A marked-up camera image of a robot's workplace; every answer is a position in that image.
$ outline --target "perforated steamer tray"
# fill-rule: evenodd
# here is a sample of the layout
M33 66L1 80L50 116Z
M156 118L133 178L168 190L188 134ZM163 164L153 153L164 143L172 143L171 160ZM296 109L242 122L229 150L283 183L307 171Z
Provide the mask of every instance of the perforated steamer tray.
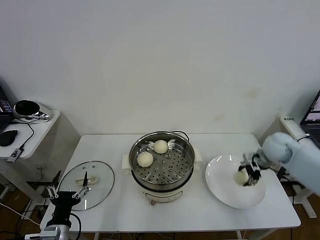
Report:
M172 184L182 179L192 168L194 161L183 148L185 144L177 140L168 142L168 151L164 154L156 153L154 143L141 145L134 157L132 171L135 176L150 184ZM138 155L142 152L151 153L153 163L150 167L138 165Z

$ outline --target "computer mouse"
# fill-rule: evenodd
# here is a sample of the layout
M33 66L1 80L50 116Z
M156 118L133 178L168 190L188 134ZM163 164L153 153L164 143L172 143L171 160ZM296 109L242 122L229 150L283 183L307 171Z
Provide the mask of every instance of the computer mouse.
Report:
M9 130L9 131L4 131L0 134L0 146L1 147L6 147L11 145L18 134L18 130Z

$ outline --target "glass lid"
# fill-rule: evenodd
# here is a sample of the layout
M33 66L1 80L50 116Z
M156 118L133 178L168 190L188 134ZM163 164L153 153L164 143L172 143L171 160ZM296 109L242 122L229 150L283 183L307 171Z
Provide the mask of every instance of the glass lid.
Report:
M97 206L110 194L115 175L112 168L102 161L87 161L74 167L61 180L59 191L78 192L87 172L89 192L84 195L81 202L72 207L74 211L85 211Z

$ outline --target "laptop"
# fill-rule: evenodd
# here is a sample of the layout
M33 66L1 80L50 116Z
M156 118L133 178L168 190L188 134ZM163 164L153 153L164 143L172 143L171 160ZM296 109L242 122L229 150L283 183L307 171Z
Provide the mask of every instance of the laptop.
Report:
M310 134L313 142L320 148L320 91L306 112L300 126L306 133Z
M9 101L0 87L0 133L5 130L9 123L14 119L14 113Z

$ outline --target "white plate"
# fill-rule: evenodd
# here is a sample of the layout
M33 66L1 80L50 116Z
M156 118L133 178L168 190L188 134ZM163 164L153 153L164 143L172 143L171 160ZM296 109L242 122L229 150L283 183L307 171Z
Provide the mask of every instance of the white plate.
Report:
M211 160L205 170L205 180L211 192L223 203L236 209L250 209L261 203L267 194L263 177L254 186L240 186L234 180L241 156L223 155Z

